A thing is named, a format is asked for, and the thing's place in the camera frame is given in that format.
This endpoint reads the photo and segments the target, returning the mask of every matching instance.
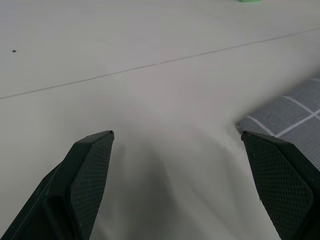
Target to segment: gray checkered cloth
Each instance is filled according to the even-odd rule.
[[[240,132],[271,135],[294,144],[320,171],[320,78],[277,97],[237,127]]]

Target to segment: white floor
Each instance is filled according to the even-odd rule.
[[[0,235],[114,130],[92,239],[279,239],[234,122],[320,72],[320,1],[262,1],[2,0]]]

